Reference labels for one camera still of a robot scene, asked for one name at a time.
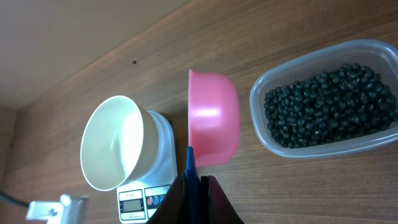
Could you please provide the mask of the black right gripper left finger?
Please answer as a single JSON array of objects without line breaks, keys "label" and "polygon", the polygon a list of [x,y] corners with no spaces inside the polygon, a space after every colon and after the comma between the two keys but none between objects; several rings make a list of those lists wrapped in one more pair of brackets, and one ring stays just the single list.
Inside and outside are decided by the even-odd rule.
[{"label": "black right gripper left finger", "polygon": [[187,224],[187,186],[185,176],[175,178],[164,200],[147,224]]}]

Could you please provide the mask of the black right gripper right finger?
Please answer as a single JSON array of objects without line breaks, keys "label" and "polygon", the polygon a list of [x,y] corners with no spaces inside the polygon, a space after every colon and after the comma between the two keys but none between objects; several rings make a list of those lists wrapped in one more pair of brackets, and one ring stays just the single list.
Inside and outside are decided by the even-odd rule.
[{"label": "black right gripper right finger", "polygon": [[244,224],[212,175],[201,177],[200,217],[205,224]]}]

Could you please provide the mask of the pink scoop with blue handle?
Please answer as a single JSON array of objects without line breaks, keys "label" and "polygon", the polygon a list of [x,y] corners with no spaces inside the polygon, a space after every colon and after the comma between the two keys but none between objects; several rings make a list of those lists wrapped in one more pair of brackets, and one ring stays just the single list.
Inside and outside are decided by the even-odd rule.
[{"label": "pink scoop with blue handle", "polygon": [[240,112],[236,89],[219,73],[189,71],[188,148],[184,176],[189,223],[202,223],[197,167],[220,166],[239,147]]}]

